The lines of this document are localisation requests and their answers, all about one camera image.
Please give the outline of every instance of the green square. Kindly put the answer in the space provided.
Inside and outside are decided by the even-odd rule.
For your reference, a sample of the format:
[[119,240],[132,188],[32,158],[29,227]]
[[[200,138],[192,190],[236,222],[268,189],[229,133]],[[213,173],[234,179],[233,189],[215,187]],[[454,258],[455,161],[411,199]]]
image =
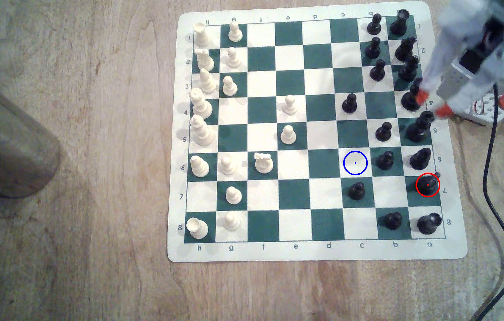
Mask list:
[[237,42],[233,42],[228,38],[228,34],[230,33],[230,25],[221,25],[220,26],[220,48],[229,48],[229,47],[246,47],[248,46],[248,25],[244,25],[239,23],[238,28],[242,31],[242,39]]
[[339,150],[308,150],[310,178],[339,177]]
[[[393,152],[393,167],[388,170],[382,170],[377,166],[377,159],[385,151]],[[403,153],[400,147],[373,147],[370,149],[370,163],[373,169],[373,176],[403,176]]]
[[248,125],[218,125],[218,151],[247,151]]
[[[349,197],[349,187],[357,182],[365,184],[365,196],[355,201]],[[343,197],[344,208],[375,207],[375,193],[373,192],[372,177],[349,177],[341,178],[341,196]]]
[[375,59],[370,59],[365,55],[365,49],[370,45],[370,41],[368,42],[360,42],[361,46],[361,62],[363,66],[374,66],[377,60],[384,60],[385,64],[391,64],[391,55],[389,54],[389,41],[383,40],[379,43],[379,48],[381,49],[381,53]]
[[[197,177],[192,173],[192,167],[190,165],[190,158],[193,155],[198,155],[202,157],[207,163],[208,167],[210,168],[208,171],[208,174],[206,174],[204,177]],[[189,182],[210,182],[213,180],[216,180],[216,165],[218,163],[218,153],[215,152],[206,152],[202,154],[189,154],[189,159],[188,159],[188,166],[187,170],[189,173],[188,176],[188,181]]]
[[[224,77],[230,76],[234,81],[234,84],[238,86],[238,91],[234,96],[227,96],[224,94],[222,87],[224,86]],[[220,74],[220,98],[230,98],[230,97],[246,97],[248,96],[248,73],[226,73]]]
[[432,197],[424,197],[416,190],[416,180],[418,176],[406,176],[406,198],[408,206],[440,206],[440,192]]
[[[410,240],[411,236],[411,223],[408,218],[408,208],[406,207],[382,207],[376,208],[377,214],[377,231],[379,232],[380,240]],[[385,227],[385,215],[389,213],[399,212],[403,216],[403,221],[400,227],[396,230],[389,230]]]
[[363,92],[362,87],[362,68],[334,68],[333,81],[335,85],[335,93],[342,92]]
[[276,70],[276,47],[248,48],[248,71]]
[[307,95],[305,96],[305,111],[307,121],[335,120],[335,95]]
[[276,46],[301,45],[303,43],[302,22],[276,22],[274,24]]
[[[293,131],[295,132],[295,142],[291,145],[284,144],[282,140],[279,138],[279,135],[282,135],[284,131],[284,126],[290,125],[293,127]],[[277,124],[277,149],[278,150],[299,150],[299,149],[307,149],[307,123],[278,123]]]
[[331,19],[331,42],[358,42],[359,26],[357,19]]
[[311,210],[313,240],[344,240],[343,210]]
[[[254,154],[256,152],[261,152],[262,154],[272,155],[272,161],[274,162],[274,168],[268,174],[262,174],[256,170],[256,160],[254,159]],[[277,179],[277,151],[249,151],[248,152],[248,180],[257,179]]]
[[305,69],[333,68],[331,44],[303,45],[303,65]]
[[278,211],[248,211],[248,242],[280,240]]
[[367,121],[363,119],[337,121],[337,138],[340,149],[369,147]]
[[275,123],[277,121],[275,97],[249,97],[248,123]]
[[392,91],[365,92],[368,119],[396,118],[395,93]]
[[406,137],[406,129],[408,126],[414,124],[417,118],[399,118],[398,119],[398,132],[400,133],[400,145],[401,146],[428,146],[432,145],[432,131],[428,130],[428,135],[426,139],[422,142],[415,143]]
[[309,179],[280,179],[277,184],[281,210],[310,208]]
[[305,95],[303,69],[276,71],[276,95]]
[[[230,204],[226,200],[226,190],[234,186],[242,193],[242,200],[238,204]],[[245,211],[248,209],[248,183],[245,180],[216,183],[217,211]]]
[[[186,228],[186,222],[190,218],[198,218],[205,221],[208,225],[208,234],[201,239],[196,239],[190,235],[189,230]],[[213,243],[216,239],[216,212],[197,212],[187,213],[184,217],[184,243]]]

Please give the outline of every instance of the white pawn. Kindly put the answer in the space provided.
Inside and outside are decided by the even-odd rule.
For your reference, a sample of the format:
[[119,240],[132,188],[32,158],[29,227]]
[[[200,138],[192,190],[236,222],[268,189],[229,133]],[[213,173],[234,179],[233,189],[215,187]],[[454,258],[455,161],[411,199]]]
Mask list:
[[226,200],[230,204],[236,205],[242,200],[242,192],[240,192],[236,187],[230,186],[226,190]]
[[208,146],[212,144],[214,132],[206,125],[205,120],[200,115],[194,115],[190,119],[190,126],[192,126],[193,133],[195,134],[194,141],[201,146]]
[[238,27],[236,21],[230,22],[230,32],[228,33],[228,39],[232,42],[238,42],[242,40],[242,31]]
[[201,221],[198,218],[190,218],[186,221],[186,229],[196,239],[201,239],[208,234],[208,225],[205,221]]
[[284,130],[282,131],[282,135],[280,135],[282,142],[287,145],[291,145],[295,143],[295,139],[297,138],[295,132],[293,131],[293,127],[290,125],[285,125]]
[[213,113],[213,106],[206,101],[205,95],[200,88],[193,88],[190,91],[190,101],[194,105],[192,112],[206,119]]
[[224,86],[222,86],[222,91],[224,91],[224,95],[227,96],[234,96],[236,94],[236,91],[238,91],[238,86],[234,84],[232,77],[224,77]]
[[208,163],[202,157],[196,155],[190,158],[190,167],[196,177],[205,177],[208,171],[210,171]]

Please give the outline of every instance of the white square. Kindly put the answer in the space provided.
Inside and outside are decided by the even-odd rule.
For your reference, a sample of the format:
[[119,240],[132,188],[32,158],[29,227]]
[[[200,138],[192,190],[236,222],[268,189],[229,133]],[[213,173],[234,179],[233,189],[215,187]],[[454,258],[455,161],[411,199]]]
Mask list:
[[[223,157],[229,156],[232,158],[232,164],[236,166],[236,171],[232,175],[224,175],[220,172],[220,162]],[[218,153],[217,177],[220,182],[234,180],[248,180],[248,152],[246,151],[231,151]]]
[[276,72],[250,71],[248,72],[248,97],[276,96]]
[[[226,230],[224,217],[232,213],[240,220],[236,230]],[[248,211],[218,211],[216,212],[216,242],[248,242]]]
[[336,42],[331,44],[333,68],[361,67],[359,42]]
[[312,240],[311,210],[279,210],[280,241]]
[[371,162],[372,158],[370,157],[369,147],[339,149],[339,165],[341,165],[341,177],[372,177],[373,170]]
[[303,45],[276,46],[276,70],[303,69]]
[[[377,139],[375,132],[384,122],[391,123],[391,138],[382,142]],[[396,118],[368,119],[367,131],[369,135],[369,147],[397,147],[400,146],[400,133],[398,132],[398,120]]]
[[308,179],[310,162],[307,150],[278,150],[278,179]]
[[248,124],[248,98],[230,97],[218,99],[218,124]]
[[216,211],[216,182],[188,182],[186,192],[187,212]]
[[420,217],[430,213],[438,213],[442,216],[442,209],[440,206],[416,206],[408,208],[408,218],[411,223],[411,237],[414,239],[437,239],[444,238],[444,224],[446,223],[442,217],[442,224],[434,231],[434,233],[425,235],[420,233],[417,222]]
[[385,77],[380,81],[374,81],[369,73],[373,66],[366,66],[362,68],[362,86],[365,92],[376,91],[394,91],[395,85],[393,83],[393,72],[391,66],[385,66]]
[[279,210],[277,179],[248,181],[248,211]]
[[303,21],[302,36],[304,45],[331,43],[329,20]]
[[305,95],[335,93],[333,68],[305,69],[303,72],[305,77]]
[[310,178],[310,207],[342,208],[341,178]]
[[271,47],[275,45],[276,31],[273,23],[248,25],[248,47]]
[[277,150],[277,124],[248,124],[248,151]]
[[378,239],[375,208],[343,208],[343,230],[346,240]]
[[338,147],[335,120],[307,122],[307,149],[336,149]]
[[375,207],[407,207],[404,176],[373,177]]

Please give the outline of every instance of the blue circle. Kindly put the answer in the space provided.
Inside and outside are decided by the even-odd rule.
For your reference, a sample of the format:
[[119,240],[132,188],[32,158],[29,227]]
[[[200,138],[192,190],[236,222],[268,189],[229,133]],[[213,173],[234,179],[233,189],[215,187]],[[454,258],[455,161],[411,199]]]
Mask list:
[[[359,154],[361,154],[363,157],[365,157],[365,169],[360,172],[360,173],[357,173],[357,174],[354,174],[352,172],[349,172],[347,170],[347,167],[345,166],[345,160],[347,159],[347,157],[349,156],[349,154],[351,154],[352,152],[358,152]],[[353,175],[353,176],[358,176],[358,175],[361,175],[362,173],[364,173],[366,170],[367,170],[367,167],[369,166],[369,160],[367,159],[367,157],[365,156],[365,154],[363,154],[362,152],[358,151],[358,150],[353,150],[353,151],[350,151],[347,153],[347,155],[345,155],[345,157],[343,157],[343,168],[345,169],[346,172],[348,172],[349,174]]]

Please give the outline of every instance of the white chess piece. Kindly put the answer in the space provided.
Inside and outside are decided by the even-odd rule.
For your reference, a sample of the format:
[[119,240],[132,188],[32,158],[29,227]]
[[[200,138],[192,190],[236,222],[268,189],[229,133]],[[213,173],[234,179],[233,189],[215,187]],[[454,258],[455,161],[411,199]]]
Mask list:
[[293,127],[290,125],[285,125],[284,130],[282,131],[282,135],[280,135],[282,142],[287,145],[291,145],[295,143],[295,139],[297,138],[295,132],[293,131]]
[[230,32],[228,33],[228,39],[232,42],[238,42],[242,40],[242,31],[240,27],[238,27],[238,23],[236,21],[230,22]]
[[194,54],[197,55],[199,69],[211,71],[214,68],[214,60],[210,58],[210,52],[208,49],[195,49]]
[[262,174],[268,174],[274,168],[274,161],[272,160],[272,155],[270,154],[255,152],[254,159],[256,160],[256,170]]
[[285,104],[282,110],[288,115],[293,115],[298,111],[298,106],[295,106],[295,97],[293,95],[285,96]]
[[210,43],[210,37],[206,33],[205,24],[197,22],[193,26],[194,29],[194,43],[199,47],[206,47]]
[[224,86],[222,86],[222,91],[224,91],[224,94],[227,96],[234,96],[236,94],[236,91],[238,91],[238,86],[234,84],[232,77],[224,77]]
[[208,225],[205,221],[201,221],[198,218],[190,218],[186,221],[186,229],[196,239],[201,239],[208,234]]
[[240,219],[234,213],[224,216],[224,228],[229,231],[236,230],[240,226]]
[[206,121],[200,115],[194,115],[190,119],[190,126],[192,127],[192,132],[194,133],[194,141],[198,145],[208,146],[212,144],[214,138],[214,132],[206,125]]
[[192,168],[192,173],[196,177],[205,177],[210,171],[208,163],[202,159],[202,157],[196,155],[190,158],[190,167]]
[[194,105],[192,112],[206,119],[213,113],[213,106],[206,101],[205,95],[200,88],[193,88],[190,91],[190,101]]
[[240,66],[241,60],[240,58],[238,58],[238,52],[236,51],[236,48],[228,48],[228,61],[226,62],[226,64],[232,68]]

